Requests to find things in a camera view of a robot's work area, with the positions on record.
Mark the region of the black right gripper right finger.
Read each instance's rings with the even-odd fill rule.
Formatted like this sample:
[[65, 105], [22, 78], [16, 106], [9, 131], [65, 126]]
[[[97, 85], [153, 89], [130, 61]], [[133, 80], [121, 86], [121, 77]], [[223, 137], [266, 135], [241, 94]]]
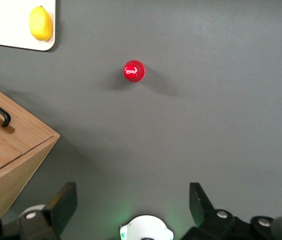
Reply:
[[198, 182], [190, 184], [189, 208], [195, 226], [184, 240], [251, 240], [250, 225], [223, 209], [215, 209]]

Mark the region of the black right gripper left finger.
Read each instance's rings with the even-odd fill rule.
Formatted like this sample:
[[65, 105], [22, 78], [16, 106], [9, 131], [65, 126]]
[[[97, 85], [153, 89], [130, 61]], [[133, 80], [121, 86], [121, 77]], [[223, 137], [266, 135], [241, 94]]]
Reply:
[[76, 209], [76, 183], [67, 182], [48, 203], [31, 206], [19, 216], [20, 239], [59, 240]]

